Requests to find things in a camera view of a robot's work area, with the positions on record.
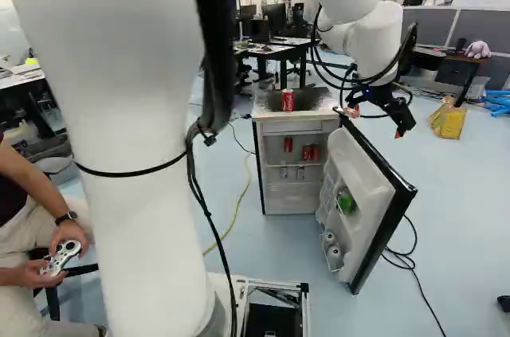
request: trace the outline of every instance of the khaki pants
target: khaki pants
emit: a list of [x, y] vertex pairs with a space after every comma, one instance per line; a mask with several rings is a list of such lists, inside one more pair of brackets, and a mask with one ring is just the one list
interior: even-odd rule
[[[84, 200], [66, 198], [69, 208], [90, 233], [88, 207]], [[0, 227], [0, 267], [10, 268], [28, 260], [27, 252], [48, 247], [56, 226], [53, 217], [32, 198], [23, 209]], [[93, 325], [42, 319], [28, 288], [0, 287], [0, 337], [98, 337]]]

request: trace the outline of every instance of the cubicle partition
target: cubicle partition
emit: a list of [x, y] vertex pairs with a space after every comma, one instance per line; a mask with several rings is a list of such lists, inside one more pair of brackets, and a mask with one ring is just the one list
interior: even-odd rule
[[456, 6], [410, 6], [404, 9], [402, 38], [407, 27], [418, 23], [418, 44], [455, 48], [459, 38], [485, 41], [492, 58], [485, 62], [479, 76], [488, 76], [486, 88], [510, 88], [510, 10], [503, 8], [462, 8]]

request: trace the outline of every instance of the red soda can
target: red soda can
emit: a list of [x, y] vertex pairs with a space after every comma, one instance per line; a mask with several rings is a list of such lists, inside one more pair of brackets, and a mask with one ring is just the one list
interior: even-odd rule
[[303, 146], [303, 160], [309, 161], [312, 158], [312, 146], [305, 144]]
[[314, 162], [317, 162], [319, 160], [319, 145], [314, 143], [311, 145], [311, 147], [312, 147], [311, 158]]
[[287, 137], [284, 139], [284, 151], [285, 152], [292, 152], [292, 149], [294, 147], [292, 138]]
[[294, 111], [294, 90], [291, 88], [284, 88], [281, 91], [281, 109], [284, 112]]

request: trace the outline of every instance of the person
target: person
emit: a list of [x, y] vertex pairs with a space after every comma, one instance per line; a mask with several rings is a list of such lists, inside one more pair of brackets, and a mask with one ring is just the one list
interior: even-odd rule
[[64, 199], [52, 182], [18, 154], [0, 132], [0, 337], [103, 337], [106, 328], [42, 318], [35, 288], [59, 285], [65, 273], [41, 276], [48, 262], [29, 261], [27, 252], [78, 240], [80, 257], [92, 240], [86, 203]]

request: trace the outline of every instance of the wristwatch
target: wristwatch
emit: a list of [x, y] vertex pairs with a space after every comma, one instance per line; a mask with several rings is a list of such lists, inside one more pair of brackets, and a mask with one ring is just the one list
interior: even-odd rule
[[74, 211], [69, 211], [67, 214], [57, 217], [55, 219], [55, 224], [60, 225], [64, 220], [74, 220], [74, 219], [78, 219], [77, 213]]

